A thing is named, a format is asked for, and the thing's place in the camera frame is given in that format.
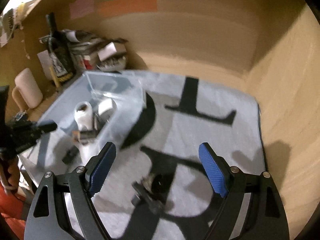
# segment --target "blue rubber pad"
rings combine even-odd
[[[115,158],[116,146],[112,144],[90,176],[90,188],[88,192],[91,197],[101,190]]]
[[[228,194],[225,177],[203,143],[199,146],[199,158],[205,172],[207,173],[214,192],[220,194],[221,197],[224,198]]]

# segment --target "screw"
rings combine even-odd
[[[84,166],[79,166],[76,168],[76,172],[81,173],[84,171]]]
[[[265,178],[270,178],[271,175],[270,175],[269,172],[265,171],[265,172],[263,173],[263,177],[265,177]]]
[[[239,168],[237,166],[231,166],[230,167],[230,170],[233,172],[233,173],[238,173],[239,172]]]
[[[52,171],[47,171],[44,176],[45,176],[46,178],[50,178],[51,175],[52,175]]]

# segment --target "wooden surface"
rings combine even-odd
[[[261,107],[267,161],[293,239],[320,201],[320,26],[305,2],[157,0],[156,12],[103,17],[96,11],[71,20],[74,1],[36,1],[23,32],[0,49],[0,82],[12,84],[29,67],[45,90],[36,56],[45,48],[37,39],[48,33],[45,14],[53,11],[60,30],[128,39],[131,68],[196,76],[250,93]],[[9,101],[9,113],[16,109]]]

